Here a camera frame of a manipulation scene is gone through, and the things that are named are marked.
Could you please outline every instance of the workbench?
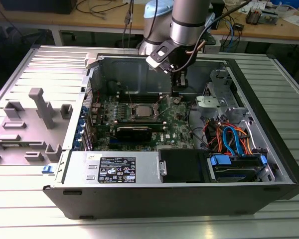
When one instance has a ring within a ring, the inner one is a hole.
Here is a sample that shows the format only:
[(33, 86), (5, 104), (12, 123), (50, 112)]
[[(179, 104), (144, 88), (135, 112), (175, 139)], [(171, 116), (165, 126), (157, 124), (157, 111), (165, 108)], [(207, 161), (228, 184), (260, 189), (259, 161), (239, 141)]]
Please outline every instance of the workbench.
[[(104, 3), (101, 0), (90, 0), (90, 5)], [(121, 5), (122, 1), (115, 1), (107, 6), (98, 7), (98, 10)], [(124, 19), (128, 10), (128, 5), (110, 10), (107, 12), (106, 20), (95, 17), (91, 14), (81, 13), (74, 9), (69, 15), (39, 12), (5, 11), (0, 5), (4, 15), (16, 26), (20, 28), (49, 29), (53, 34), (56, 45), (63, 45), (60, 31), (89, 31), (89, 32), (111, 32), (122, 33), (124, 29)], [(134, 7), (132, 34), (143, 34), (144, 28), (144, 7), (143, 4), (136, 4)], [(80, 6), (81, 10), (89, 11), (85, 2)], [(293, 25), (282, 19), (277, 25), (248, 25), (245, 22), (245, 14), (233, 13), (233, 18), (237, 23), (245, 25), (241, 41), (299, 44), (299, 26)], [(0, 26), (11, 26), (0, 14)], [(217, 30), (211, 33), (217, 39), (223, 39), (228, 35), (225, 22), (221, 22)]]
[[(41, 46), (30, 49), (0, 91), (0, 124), (8, 100), (35, 108), (29, 89), (41, 87), (54, 108), (73, 104), (87, 74), (84, 58), (98, 48)], [(258, 54), (219, 53), (236, 61), (299, 164), (299, 85), (275, 59)], [(70, 220), (42, 192), (53, 176), (43, 166), (0, 166), (0, 238), (297, 238), (299, 195), (276, 201), (254, 215)]]

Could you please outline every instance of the computer case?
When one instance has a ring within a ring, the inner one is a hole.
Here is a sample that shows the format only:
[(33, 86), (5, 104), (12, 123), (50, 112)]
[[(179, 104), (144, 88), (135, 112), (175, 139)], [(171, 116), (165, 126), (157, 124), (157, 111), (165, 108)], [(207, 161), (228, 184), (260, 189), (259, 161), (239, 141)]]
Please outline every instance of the computer case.
[(77, 0), (0, 0), (7, 11), (34, 11), (70, 14)]

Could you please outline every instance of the motherboard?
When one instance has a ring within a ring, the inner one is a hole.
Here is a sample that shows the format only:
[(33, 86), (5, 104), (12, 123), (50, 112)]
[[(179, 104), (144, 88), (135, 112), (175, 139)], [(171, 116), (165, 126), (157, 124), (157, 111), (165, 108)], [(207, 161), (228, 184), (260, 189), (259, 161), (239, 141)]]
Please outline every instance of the motherboard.
[(94, 151), (193, 148), (188, 102), (169, 95), (99, 96), (92, 106)]

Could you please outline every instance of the desk leg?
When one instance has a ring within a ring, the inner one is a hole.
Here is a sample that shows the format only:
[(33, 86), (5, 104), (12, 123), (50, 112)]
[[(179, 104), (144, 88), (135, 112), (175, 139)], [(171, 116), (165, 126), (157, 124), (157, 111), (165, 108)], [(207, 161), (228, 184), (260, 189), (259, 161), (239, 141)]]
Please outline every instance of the desk leg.
[(92, 41), (92, 46), (96, 45), (96, 41), (95, 41), (95, 32), (91, 31), (91, 41)]
[(63, 39), (62, 39), (62, 33), (61, 31), (57, 29), (51, 29), (53, 40), (56, 46), (63, 46)]

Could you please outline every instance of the wooden desk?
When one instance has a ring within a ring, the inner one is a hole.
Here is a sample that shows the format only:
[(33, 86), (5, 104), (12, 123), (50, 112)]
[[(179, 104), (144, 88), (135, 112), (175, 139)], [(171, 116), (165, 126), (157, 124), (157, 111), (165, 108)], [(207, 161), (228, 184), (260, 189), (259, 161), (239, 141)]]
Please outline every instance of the wooden desk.
[[(103, 0), (90, 0), (90, 5), (104, 4)], [(94, 10), (106, 10), (114, 6), (122, 5), (122, 0), (114, 1), (106, 6), (96, 7)], [(132, 24), (132, 34), (143, 34), (144, 27), (143, 4), (134, 6), (134, 16)], [(122, 33), (124, 29), (124, 19), (128, 10), (128, 5), (118, 7), (106, 12), (106, 20), (91, 14), (82, 13), (73, 9), (71, 14), (55, 14), (41, 12), (6, 11), (0, 4), (0, 9), (4, 15), (16, 27), (49, 29), (52, 31), (56, 45), (63, 45), (61, 30), (69, 31), (90, 31), (90, 32), (112, 32)], [(89, 11), (87, 2), (79, 6), (83, 11)], [(0, 14), (0, 26), (11, 26)]]
[[(258, 24), (250, 25), (245, 21), (246, 14), (235, 12), (231, 14), (236, 23), (243, 24), (241, 40), (243, 41), (260, 41), (270, 43), (283, 44), (299, 44), (299, 26), (291, 24), (281, 18), (277, 25)], [(219, 39), (226, 37), (229, 33), (224, 21), (219, 23), (217, 30), (212, 30), (211, 33)]]
[[(104, 2), (102, 0), (90, 0), (90, 5), (101, 3)], [(107, 6), (97, 7), (96, 9), (104, 10), (121, 4), (122, 1), (118, 0)], [(143, 33), (144, 7), (142, 4), (135, 5), (132, 34)], [(1, 4), (0, 8), (16, 27), (49, 29), (52, 31), (56, 45), (62, 45), (61, 30), (122, 33), (128, 5), (108, 11), (106, 20), (91, 14), (81, 13), (75, 9), (69, 15), (61, 15), (54, 13), (5, 11)], [(81, 4), (80, 9), (88, 11), (87, 2)], [(241, 36), (242, 41), (299, 44), (299, 26), (295, 26), (287, 21), (279, 19), (277, 25), (249, 25), (245, 22), (245, 14), (235, 12), (232, 14), (232, 17), (237, 23), (245, 25)], [(0, 26), (10, 26), (1, 14)], [(216, 38), (222, 39), (227, 36), (229, 31), (225, 26), (225, 22), (222, 21), (219, 28), (212, 30), (211, 33)]]

